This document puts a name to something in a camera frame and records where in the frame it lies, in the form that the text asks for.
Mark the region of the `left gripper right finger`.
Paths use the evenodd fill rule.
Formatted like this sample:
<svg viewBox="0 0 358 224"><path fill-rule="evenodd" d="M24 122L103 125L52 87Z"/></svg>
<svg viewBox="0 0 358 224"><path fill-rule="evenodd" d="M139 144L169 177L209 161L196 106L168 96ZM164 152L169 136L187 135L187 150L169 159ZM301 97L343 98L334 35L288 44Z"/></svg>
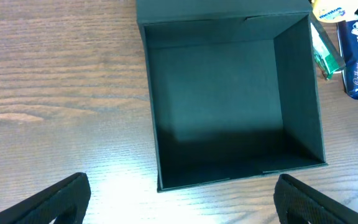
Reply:
<svg viewBox="0 0 358 224"><path fill-rule="evenodd" d="M358 224L358 213L302 181L281 174L273 201L281 224Z"/></svg>

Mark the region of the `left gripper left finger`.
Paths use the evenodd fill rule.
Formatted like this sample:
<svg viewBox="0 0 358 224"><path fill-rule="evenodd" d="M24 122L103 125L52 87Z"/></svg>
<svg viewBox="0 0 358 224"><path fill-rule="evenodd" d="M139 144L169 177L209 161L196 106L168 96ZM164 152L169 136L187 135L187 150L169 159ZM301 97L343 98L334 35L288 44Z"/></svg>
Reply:
<svg viewBox="0 0 358 224"><path fill-rule="evenodd" d="M77 172L1 211L0 224L82 224L90 197L87 175Z"/></svg>

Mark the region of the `black cardboard box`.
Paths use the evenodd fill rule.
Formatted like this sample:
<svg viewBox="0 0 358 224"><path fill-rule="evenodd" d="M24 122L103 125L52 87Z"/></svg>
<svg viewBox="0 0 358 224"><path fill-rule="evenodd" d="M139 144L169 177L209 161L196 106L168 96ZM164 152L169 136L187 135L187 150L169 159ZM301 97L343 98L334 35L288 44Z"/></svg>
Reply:
<svg viewBox="0 0 358 224"><path fill-rule="evenodd" d="M305 0L137 0L158 191L326 165Z"/></svg>

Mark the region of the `green gum pack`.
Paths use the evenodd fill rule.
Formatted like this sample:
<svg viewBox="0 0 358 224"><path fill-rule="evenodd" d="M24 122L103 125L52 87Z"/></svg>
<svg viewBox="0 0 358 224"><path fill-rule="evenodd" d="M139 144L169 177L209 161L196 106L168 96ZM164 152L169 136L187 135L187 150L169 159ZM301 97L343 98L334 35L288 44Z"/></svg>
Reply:
<svg viewBox="0 0 358 224"><path fill-rule="evenodd" d="M330 80L335 73L341 73L345 69L345 61L313 13L310 14L310 27L314 60L324 78Z"/></svg>

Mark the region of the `purple Dairy Milk bar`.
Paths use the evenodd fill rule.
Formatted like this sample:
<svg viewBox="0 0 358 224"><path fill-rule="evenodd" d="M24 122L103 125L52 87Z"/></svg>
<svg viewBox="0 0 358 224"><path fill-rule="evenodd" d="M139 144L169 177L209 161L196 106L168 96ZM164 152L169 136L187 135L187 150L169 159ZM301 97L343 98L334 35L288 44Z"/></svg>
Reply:
<svg viewBox="0 0 358 224"><path fill-rule="evenodd" d="M358 100L358 15L338 22L337 35L339 50L346 64L342 71L345 91L352 99Z"/></svg>

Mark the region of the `yellow Mentos candy roll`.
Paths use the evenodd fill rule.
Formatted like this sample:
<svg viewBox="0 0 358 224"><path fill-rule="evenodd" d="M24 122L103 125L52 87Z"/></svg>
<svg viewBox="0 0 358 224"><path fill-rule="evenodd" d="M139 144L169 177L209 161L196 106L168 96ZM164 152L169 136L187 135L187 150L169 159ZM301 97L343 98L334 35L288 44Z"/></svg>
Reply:
<svg viewBox="0 0 358 224"><path fill-rule="evenodd" d="M358 10L358 0L309 0L315 18L324 23L351 19Z"/></svg>

